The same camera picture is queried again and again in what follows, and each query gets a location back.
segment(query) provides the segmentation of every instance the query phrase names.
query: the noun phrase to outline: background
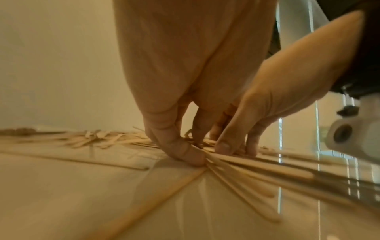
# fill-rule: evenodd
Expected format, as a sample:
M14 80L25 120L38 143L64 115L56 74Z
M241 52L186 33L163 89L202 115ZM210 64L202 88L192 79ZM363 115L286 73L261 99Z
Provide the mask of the background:
M281 0L277 10L281 47L327 22L314 0ZM270 126L261 144L326 150L323 132L337 119L335 112L350 101L329 93ZM189 107L184 131L191 128L196 108ZM112 1L2 0L0 113L0 127L143 127L122 73Z

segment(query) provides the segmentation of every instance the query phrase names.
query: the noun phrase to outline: bundle of wooden sticks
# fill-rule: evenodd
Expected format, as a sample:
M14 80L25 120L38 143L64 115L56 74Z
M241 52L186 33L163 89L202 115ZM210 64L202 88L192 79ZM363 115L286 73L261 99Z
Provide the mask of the bundle of wooden sticks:
M193 144L190 132L183 138ZM21 134L21 136L3 133L0 137L0 142L25 143L45 141L61 141L72 148L88 145L101 149L107 149L114 145L138 145L158 148L157 145L147 138L143 130L132 133L100 130L48 133L30 130L28 134ZM316 157L268 149L266 147L261 147L256 157L249 157L244 155L244 153L226 156L214 153L215 141L210 139L205 139L202 144L195 145L205 152L207 156L207 168L251 206L254 211L271 222L278 223L281 221L277 210L273 209L266 202L266 198L275 197L277 192L273 192L273 189L265 187L262 182L352 210L360 208L378 215L380 214L380 208L374 202L358 199L347 193L347 189L351 188L368 192L374 196L380 193L378 191L380 189L379 184L293 164L294 161L302 161L326 166L352 167L347 166L342 158L330 156ZM279 158L291 159L292 164L280 163L278 161ZM139 217L142 217L141 212L134 219L138 219ZM132 224L133 221L130 218L129 215L128 220L125 220L128 224L124 223L123 227L121 227L122 229Z

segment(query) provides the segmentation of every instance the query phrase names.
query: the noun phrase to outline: dark sleeve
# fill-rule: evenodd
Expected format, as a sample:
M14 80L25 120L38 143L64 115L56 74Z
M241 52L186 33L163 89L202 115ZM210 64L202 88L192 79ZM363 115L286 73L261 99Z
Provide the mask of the dark sleeve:
M362 38L350 67L335 82L331 91L360 98L380 93L380 1L360 1L344 13L356 10L365 13Z

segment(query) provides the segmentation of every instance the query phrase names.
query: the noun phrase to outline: person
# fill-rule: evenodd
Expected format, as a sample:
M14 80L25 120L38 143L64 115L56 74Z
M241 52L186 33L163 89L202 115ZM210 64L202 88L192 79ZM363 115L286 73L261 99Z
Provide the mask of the person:
M169 156L203 165L204 153L180 137L194 101L196 142L210 131L217 153L245 144L255 155L271 123L341 91L345 75L373 60L380 28L368 27L378 3L355 6L264 61L276 0L114 0L124 74L146 134Z

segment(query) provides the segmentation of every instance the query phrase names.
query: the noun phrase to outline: fingernail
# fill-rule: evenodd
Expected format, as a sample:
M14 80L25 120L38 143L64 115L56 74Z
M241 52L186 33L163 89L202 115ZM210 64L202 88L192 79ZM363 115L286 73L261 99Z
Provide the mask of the fingernail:
M215 146L215 152L223 155L230 155L231 147L226 142L220 142Z

